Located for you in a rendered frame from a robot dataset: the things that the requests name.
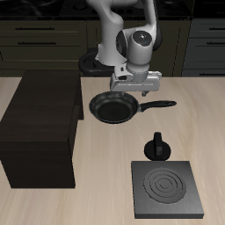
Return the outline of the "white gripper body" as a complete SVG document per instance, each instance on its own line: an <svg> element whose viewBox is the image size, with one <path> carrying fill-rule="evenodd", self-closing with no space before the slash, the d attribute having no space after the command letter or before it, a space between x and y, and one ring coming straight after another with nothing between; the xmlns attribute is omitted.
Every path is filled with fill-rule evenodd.
<svg viewBox="0 0 225 225"><path fill-rule="evenodd" d="M112 74L110 81L111 91L157 91L162 74L159 71L150 71L144 76L136 76L125 72L119 76Z"/></svg>

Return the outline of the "black frying pan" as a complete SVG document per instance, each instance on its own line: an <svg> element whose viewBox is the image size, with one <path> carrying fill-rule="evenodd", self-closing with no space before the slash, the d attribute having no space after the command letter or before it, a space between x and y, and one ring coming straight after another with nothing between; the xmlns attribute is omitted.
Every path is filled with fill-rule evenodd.
<svg viewBox="0 0 225 225"><path fill-rule="evenodd" d="M157 100L140 104L137 99L121 91L107 91L95 96L89 103L91 114L107 124L120 124L131 120L137 113L143 113L149 108L174 106L177 103L170 100Z"/></svg>

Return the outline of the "round black knob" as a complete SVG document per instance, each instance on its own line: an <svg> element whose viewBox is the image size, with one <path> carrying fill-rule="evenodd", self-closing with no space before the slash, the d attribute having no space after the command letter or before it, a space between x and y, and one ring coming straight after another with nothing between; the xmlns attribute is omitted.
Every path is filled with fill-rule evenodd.
<svg viewBox="0 0 225 225"><path fill-rule="evenodd" d="M171 156L171 147L163 141L160 132L155 132L154 138L145 144L144 154L151 161L166 161Z"/></svg>

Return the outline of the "dark wooden cabinet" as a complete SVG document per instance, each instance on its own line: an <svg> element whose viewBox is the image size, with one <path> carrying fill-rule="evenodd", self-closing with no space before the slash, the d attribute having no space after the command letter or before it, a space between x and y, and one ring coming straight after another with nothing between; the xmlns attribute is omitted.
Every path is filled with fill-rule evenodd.
<svg viewBox="0 0 225 225"><path fill-rule="evenodd" d="M0 120L0 162L12 188L73 188L83 118L77 70L27 70Z"/></svg>

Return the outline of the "dark kitchen cupboards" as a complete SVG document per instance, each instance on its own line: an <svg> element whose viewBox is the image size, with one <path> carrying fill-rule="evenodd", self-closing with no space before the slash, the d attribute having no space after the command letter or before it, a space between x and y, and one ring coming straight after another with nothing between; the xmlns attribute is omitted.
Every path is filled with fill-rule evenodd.
<svg viewBox="0 0 225 225"><path fill-rule="evenodd" d="M152 70L180 76L191 21L205 14L198 0L156 0L163 44ZM100 18L86 0L0 0L0 76L27 69L77 69L102 40Z"/></svg>

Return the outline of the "dark grey stove plate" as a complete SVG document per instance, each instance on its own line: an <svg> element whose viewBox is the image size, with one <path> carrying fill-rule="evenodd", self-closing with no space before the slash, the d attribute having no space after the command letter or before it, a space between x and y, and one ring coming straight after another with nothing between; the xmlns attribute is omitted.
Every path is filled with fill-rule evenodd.
<svg viewBox="0 0 225 225"><path fill-rule="evenodd" d="M189 161L131 162L135 219L202 219Z"/></svg>

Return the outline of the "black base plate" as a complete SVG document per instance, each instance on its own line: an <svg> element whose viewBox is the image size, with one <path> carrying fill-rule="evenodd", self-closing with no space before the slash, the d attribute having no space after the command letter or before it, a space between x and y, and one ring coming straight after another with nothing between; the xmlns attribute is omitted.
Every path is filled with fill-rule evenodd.
<svg viewBox="0 0 225 225"><path fill-rule="evenodd" d="M84 54L78 63L79 70L86 77L111 77L114 72L114 66L107 66L96 60L98 49L91 47Z"/></svg>

